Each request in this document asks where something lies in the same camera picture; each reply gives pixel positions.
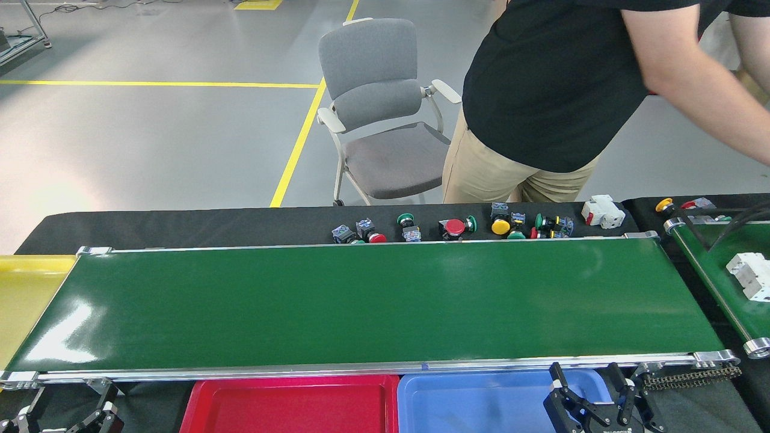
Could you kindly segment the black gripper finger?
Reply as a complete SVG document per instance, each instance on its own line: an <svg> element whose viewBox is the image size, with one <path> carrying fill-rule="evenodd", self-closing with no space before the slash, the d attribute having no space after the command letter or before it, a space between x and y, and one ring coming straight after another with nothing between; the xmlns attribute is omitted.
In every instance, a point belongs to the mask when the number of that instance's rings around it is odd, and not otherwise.
<svg viewBox="0 0 770 433"><path fill-rule="evenodd" d="M1 432L38 432L32 406L23 407L13 419L2 420Z"/></svg>
<svg viewBox="0 0 770 433"><path fill-rule="evenodd" d="M118 416L117 406L114 405L118 392L118 387L108 384L101 394L96 410L65 432L122 432L125 423Z"/></svg>

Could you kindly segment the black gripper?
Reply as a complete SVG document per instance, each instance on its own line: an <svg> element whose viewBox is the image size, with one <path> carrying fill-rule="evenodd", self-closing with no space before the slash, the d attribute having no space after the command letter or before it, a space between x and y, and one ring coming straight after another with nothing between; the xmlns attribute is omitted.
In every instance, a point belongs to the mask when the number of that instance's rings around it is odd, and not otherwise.
<svg viewBox="0 0 770 433"><path fill-rule="evenodd" d="M606 375L618 392L613 408L612 405L594 404L572 391L560 364L551 364L548 372L553 381L543 405L556 432L656 431L653 408L646 398L646 391L626 378L617 363L606 367Z"/></svg>

